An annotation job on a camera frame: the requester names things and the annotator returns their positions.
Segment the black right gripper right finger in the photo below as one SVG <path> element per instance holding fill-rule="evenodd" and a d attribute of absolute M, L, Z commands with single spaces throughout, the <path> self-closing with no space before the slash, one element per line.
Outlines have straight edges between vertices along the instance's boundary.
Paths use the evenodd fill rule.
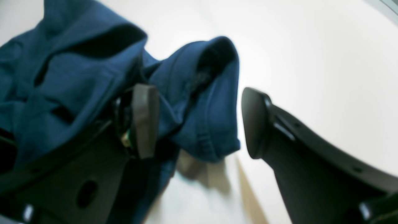
<path fill-rule="evenodd" d="M 254 88 L 243 90 L 247 151 L 272 169 L 293 224 L 396 224 L 398 179 L 343 152 Z"/>

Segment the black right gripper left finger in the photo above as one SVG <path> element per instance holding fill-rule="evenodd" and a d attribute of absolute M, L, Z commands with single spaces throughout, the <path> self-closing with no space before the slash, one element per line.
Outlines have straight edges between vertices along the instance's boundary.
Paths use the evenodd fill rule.
<path fill-rule="evenodd" d="M 127 116 L 94 122 L 74 139 L 1 175 L 2 224 L 105 224 L 131 159 L 155 155 L 159 96 L 137 84 Z"/>

